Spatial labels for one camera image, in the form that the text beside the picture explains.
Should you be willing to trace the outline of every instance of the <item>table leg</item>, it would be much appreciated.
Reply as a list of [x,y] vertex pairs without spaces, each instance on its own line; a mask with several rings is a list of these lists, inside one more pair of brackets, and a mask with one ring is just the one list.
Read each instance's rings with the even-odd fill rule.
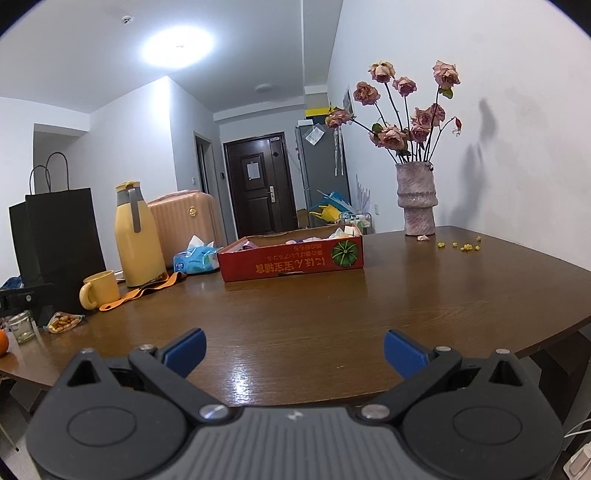
[[534,353],[531,359],[542,370],[540,390],[564,423],[587,371],[591,359],[591,342],[580,332],[575,332]]

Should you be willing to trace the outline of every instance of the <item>blue bag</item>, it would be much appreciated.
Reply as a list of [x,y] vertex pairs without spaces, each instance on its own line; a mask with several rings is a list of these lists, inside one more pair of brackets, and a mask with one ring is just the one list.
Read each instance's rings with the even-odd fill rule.
[[217,270],[217,251],[219,249],[209,247],[194,247],[186,252],[180,252],[174,256],[174,271],[193,275]]

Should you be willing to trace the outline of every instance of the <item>blue gripper pad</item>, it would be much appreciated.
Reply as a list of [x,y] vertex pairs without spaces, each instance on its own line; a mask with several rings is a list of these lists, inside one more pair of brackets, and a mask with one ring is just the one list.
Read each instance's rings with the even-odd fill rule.
[[207,339],[201,328],[191,330],[180,339],[162,349],[162,363],[181,377],[186,378],[205,358]]
[[384,338],[384,357],[402,378],[406,379],[429,363],[428,350],[399,332],[390,330]]

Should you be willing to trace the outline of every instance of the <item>flower stem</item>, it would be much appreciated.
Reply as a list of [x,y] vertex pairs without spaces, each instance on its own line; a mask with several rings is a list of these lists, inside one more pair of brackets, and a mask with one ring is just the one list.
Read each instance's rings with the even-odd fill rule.
[[413,146],[413,138],[410,134],[410,117],[408,116],[408,102],[406,101],[406,97],[404,97],[404,106],[407,111],[407,125],[408,125],[408,141],[410,142],[410,154],[411,154],[411,161],[414,161],[414,146]]
[[366,129],[366,130],[367,130],[369,133],[371,133],[371,134],[373,134],[373,133],[374,133],[374,132],[373,132],[373,130],[370,130],[370,129],[369,129],[369,128],[367,128],[367,127],[366,127],[364,124],[360,124],[360,123],[359,123],[359,122],[358,122],[358,121],[357,121],[355,118],[352,118],[352,119],[351,119],[351,121],[352,121],[354,124],[358,124],[359,126],[361,126],[361,127],[365,128],[365,129]]
[[437,86],[437,95],[435,96],[435,111],[431,115],[431,132],[429,133],[429,140],[427,141],[427,149],[425,150],[425,161],[429,159],[429,150],[431,148],[431,139],[433,138],[433,124],[435,123],[435,115],[437,114],[437,105],[439,101],[439,85]]
[[394,160],[394,163],[398,163],[398,160],[396,160],[396,157],[394,157],[394,155],[392,154],[392,152],[390,151],[390,149],[389,148],[386,148],[386,150],[388,150],[388,153],[392,157],[392,160]]
[[[360,124],[360,123],[359,123],[357,120],[355,120],[355,118],[352,118],[352,119],[351,119],[351,121],[352,121],[354,124],[357,124],[357,125],[359,125],[360,127],[363,127],[363,128],[365,128],[365,129],[366,129],[366,130],[367,130],[369,133],[371,133],[371,134],[374,134],[374,135],[375,135],[375,133],[374,133],[373,131],[371,131],[369,128],[367,128],[367,127],[366,127],[364,124]],[[396,157],[394,157],[394,155],[392,155],[392,152],[390,152],[390,150],[389,150],[388,148],[387,148],[386,150],[388,150],[388,153],[390,154],[390,156],[392,157],[392,159],[394,160],[394,162],[395,162],[395,163],[398,163],[398,161],[396,160]]]
[[382,115],[382,111],[379,109],[378,107],[378,102],[376,101],[374,103],[375,107],[378,109],[379,115],[380,117],[382,117],[382,122],[384,122],[384,128],[386,128],[388,126],[388,124],[386,123],[386,119],[384,118],[384,116]]
[[439,137],[441,136],[441,133],[445,130],[445,127],[449,125],[449,122],[455,119],[456,117],[452,117],[446,122],[445,125],[443,125],[443,128],[439,127],[439,134],[437,136],[437,139],[435,140],[435,144],[433,145],[433,150],[431,151],[431,157],[429,158],[429,161],[431,161],[431,159],[433,158],[433,154],[435,153],[435,149],[437,148],[437,144],[439,143]]
[[400,120],[400,113],[398,113],[398,109],[396,108],[396,105],[394,105],[394,99],[392,98],[392,93],[390,93],[390,87],[388,86],[387,83],[384,84],[386,86],[386,90],[388,91],[388,96],[390,97],[390,103],[392,103],[392,107],[394,108],[394,111],[396,112],[396,117],[398,118],[398,124],[400,125],[400,130],[402,130],[402,120]]

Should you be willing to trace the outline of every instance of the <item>orange fruit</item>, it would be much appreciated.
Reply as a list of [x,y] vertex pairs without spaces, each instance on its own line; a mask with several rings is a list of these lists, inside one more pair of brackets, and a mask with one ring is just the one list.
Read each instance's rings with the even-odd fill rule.
[[4,330],[0,330],[0,355],[8,352],[8,335]]

